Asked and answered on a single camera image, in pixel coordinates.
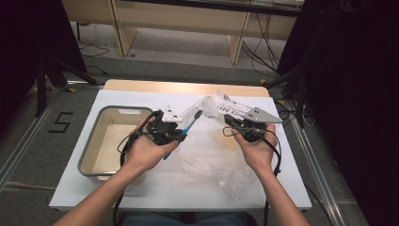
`person's left hand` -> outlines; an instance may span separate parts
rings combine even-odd
[[[178,145],[179,142],[176,140],[169,144],[156,145],[148,137],[142,135],[133,142],[132,147],[127,153],[123,168],[132,171],[138,170],[141,174],[144,171],[154,168],[166,154],[171,153]]]

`gray floor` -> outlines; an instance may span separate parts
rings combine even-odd
[[[256,39],[246,39],[248,46],[253,49],[258,44],[258,41]],[[139,29],[129,55],[120,56],[115,43],[113,28],[107,25],[91,24],[81,26],[81,41],[79,41],[79,44],[81,47],[93,44],[109,49],[109,52],[100,56],[85,57],[87,65],[95,65],[108,72],[107,75],[104,75],[96,69],[89,69],[91,73],[104,80],[129,78],[131,76],[131,79],[146,80],[147,77],[152,79],[155,77],[158,80],[168,81],[168,73],[186,73],[186,76],[191,76],[192,81],[195,82],[200,80],[200,74],[196,75],[194,71],[203,72],[203,70],[208,69],[207,72],[210,74],[210,79],[219,79],[218,83],[242,84],[247,82],[247,84],[242,85],[251,85],[260,83],[261,79],[273,79],[254,72],[253,67],[263,71],[265,67],[257,63],[252,64],[252,60],[244,53],[240,56],[237,65],[231,65],[225,36]],[[272,46],[278,55],[282,52],[284,44],[284,41],[272,40]],[[266,51],[261,51],[264,49],[264,44],[262,44],[258,54],[263,58],[267,58]],[[103,51],[89,46],[82,49],[82,54],[91,56]],[[135,68],[132,69],[129,65],[135,65]],[[165,67],[168,68],[168,73],[153,73],[155,71],[153,68]],[[224,74],[216,77],[213,73]],[[244,74],[246,79],[241,81],[239,79],[242,79],[242,76],[239,77],[236,74]],[[279,98],[281,89],[282,87],[278,87],[270,90],[271,96]],[[55,104],[52,113],[47,119],[48,123],[45,123],[43,128],[40,129],[35,142],[10,178],[12,182],[20,182],[36,187],[7,187],[0,193],[0,225],[48,225],[63,215],[61,212],[51,210],[48,207],[48,201],[51,200],[53,189],[62,175],[63,169],[73,151],[74,143],[78,139],[80,130],[90,111],[90,105],[76,106],[78,105],[76,100],[84,100],[85,103],[93,102],[96,93],[97,91],[94,89],[79,89],[75,93],[63,92],[61,94],[60,99],[62,102]],[[35,104],[35,91],[32,90],[27,94],[26,99],[20,105],[10,123],[9,133],[1,137],[0,166],[5,164],[9,154],[16,147],[24,131],[27,130],[29,123],[33,120],[36,110]],[[49,134],[49,130],[57,129],[53,122],[56,120],[58,113],[69,109],[73,109],[73,115],[68,116],[68,120],[72,123],[67,133]],[[303,154],[293,125],[290,122],[287,122],[285,131],[303,181],[320,198],[308,161]],[[333,157],[328,151],[328,146],[324,142],[317,123],[313,127],[306,126],[305,131],[310,138],[323,173],[327,177],[329,188],[332,190],[343,213],[346,225],[367,225],[339,168],[331,164]],[[55,140],[63,140],[62,147]],[[304,215],[312,225],[328,225],[327,217],[319,204],[311,194],[310,197],[314,207],[307,210]],[[254,211],[250,214],[257,219],[259,225],[262,225],[262,211]],[[276,225],[273,214],[270,216],[269,224]],[[104,222],[104,225],[111,225],[109,217]]]

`person's right hand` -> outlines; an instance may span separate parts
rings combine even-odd
[[[276,126],[274,124],[267,124],[266,130],[275,133]],[[255,173],[258,173],[259,170],[270,170],[273,172],[271,166],[273,150],[264,143],[264,141],[260,139],[250,143],[244,140],[243,136],[241,136],[238,131],[232,129],[231,132],[234,134],[234,139],[240,145],[247,164],[255,171]],[[276,147],[277,141],[272,133],[266,132],[263,137]]]

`tabletop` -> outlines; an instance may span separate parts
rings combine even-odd
[[[95,119],[105,106],[144,105],[156,109],[172,103],[177,112],[182,112],[197,100],[212,95],[215,91],[223,91],[235,102],[245,103],[252,107],[257,106],[278,116],[273,100],[268,97],[267,90],[262,87],[130,80],[106,82],[93,104],[68,166],[50,202],[50,207],[60,210],[72,209],[101,184],[101,181],[83,176],[77,166]],[[279,180],[297,207],[311,208],[309,196],[282,126],[278,127],[277,135],[282,149],[280,166],[282,172]],[[213,178],[184,171],[181,156],[173,153],[168,160],[161,161],[154,169],[148,171],[143,183],[126,188],[120,209],[124,211],[247,211],[263,209],[264,201],[265,195],[259,180],[254,180],[237,199],[233,199],[224,189],[224,185]]]

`handheld controller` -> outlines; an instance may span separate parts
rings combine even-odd
[[[282,120],[261,110],[259,107],[252,108],[247,112],[243,120],[225,114],[224,120],[231,128],[240,133],[248,142],[255,142],[263,136],[266,129],[266,123],[282,123]]]

